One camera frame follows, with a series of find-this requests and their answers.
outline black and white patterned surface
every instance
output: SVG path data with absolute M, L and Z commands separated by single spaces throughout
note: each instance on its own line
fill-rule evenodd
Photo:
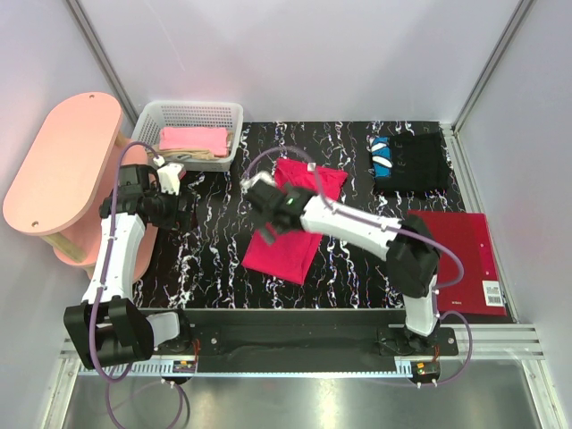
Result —
M 244 268 L 240 262 L 254 229 L 239 182 L 250 161 L 264 150 L 297 146 L 317 164 L 349 174 L 340 197 L 348 206 L 398 217 L 409 209 L 464 211 L 452 171 L 446 194 L 374 193 L 368 138 L 406 130 L 435 132 L 439 124 L 245 123 L 230 172 L 188 172 L 185 176 L 184 186 L 198 196 L 199 227 L 186 235 L 159 232 L 151 265 L 134 285 L 135 303 L 139 307 L 192 308 L 401 307 L 399 293 L 384 276 L 383 263 L 361 248 L 333 238 L 322 238 L 302 286 Z M 267 157 L 257 169 L 273 171 L 275 160 Z

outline pink oval table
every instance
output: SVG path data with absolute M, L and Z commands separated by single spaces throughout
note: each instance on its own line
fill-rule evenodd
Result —
M 67 265 L 93 274 L 101 242 L 99 206 L 111 193 L 114 169 L 129 142 L 119 128 L 122 109 L 104 93 L 78 94 L 47 116 L 4 199 L 4 218 L 15 230 L 38 236 Z M 122 164 L 147 164 L 143 147 Z M 134 281 L 149 266 L 157 229 L 149 225 L 139 246 Z

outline red notebook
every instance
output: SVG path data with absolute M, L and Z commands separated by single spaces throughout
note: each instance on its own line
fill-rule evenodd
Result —
M 421 217 L 434 238 L 452 250 L 465 267 L 463 280 L 439 291 L 437 297 L 439 311 L 457 310 L 475 315 L 506 315 L 484 214 L 418 210 L 409 212 Z M 457 270 L 450 257 L 441 255 L 437 282 L 454 280 Z

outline folded cloth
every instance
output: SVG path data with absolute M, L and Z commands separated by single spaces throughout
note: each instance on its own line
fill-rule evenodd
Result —
M 188 155 L 193 159 L 205 159 L 208 161 L 218 159 L 208 149 L 167 149 L 167 150 L 161 150 L 159 148 L 159 145 L 153 146 L 153 149 L 157 152 L 157 154 L 159 154 L 160 156 L 164 156 L 164 157 Z
M 371 141 L 371 152 L 377 190 L 427 192 L 449 187 L 450 169 L 439 132 L 378 137 Z
M 209 150 L 214 156 L 228 156 L 226 128 L 166 127 L 161 130 L 161 150 L 199 149 Z
M 317 167 L 317 171 L 322 179 L 325 194 L 329 198 L 338 199 L 341 186 L 348 174 L 326 167 Z M 274 180 L 279 187 L 289 182 L 294 186 L 317 190 L 314 174 L 308 171 L 307 164 L 291 159 L 278 160 Z M 321 239 L 320 234 L 290 231 L 279 235 L 276 242 L 269 246 L 256 231 L 248 245 L 242 265 L 260 273 L 303 284 Z

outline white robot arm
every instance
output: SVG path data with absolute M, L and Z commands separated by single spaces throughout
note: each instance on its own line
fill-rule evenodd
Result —
M 154 348 L 184 333 L 181 313 L 168 311 L 145 317 L 133 304 L 132 283 L 139 244 L 148 223 L 177 231 L 196 226 L 194 198 L 182 196 L 182 164 L 167 164 L 155 170 L 149 165 L 122 166 L 117 191 L 115 233 L 110 240 L 112 197 L 100 207 L 102 238 L 96 268 L 79 306 L 65 310 L 63 323 L 86 368 L 93 368 L 88 344 L 88 321 L 97 291 L 103 289 L 97 308 L 96 345 L 101 366 L 147 360 Z M 149 175 L 156 177 L 155 182 Z M 108 247 L 107 273 L 101 282 Z
M 271 226 L 278 233 L 299 229 L 329 235 L 368 250 L 387 262 L 391 285 L 403 294 L 408 330 L 420 337 L 434 332 L 439 320 L 433 299 L 439 253 L 398 234 L 400 228 L 408 228 L 431 238 L 421 219 L 411 216 L 402 221 L 369 214 L 302 188 L 286 186 L 283 192 L 268 172 L 244 180 L 241 186 L 269 244 Z

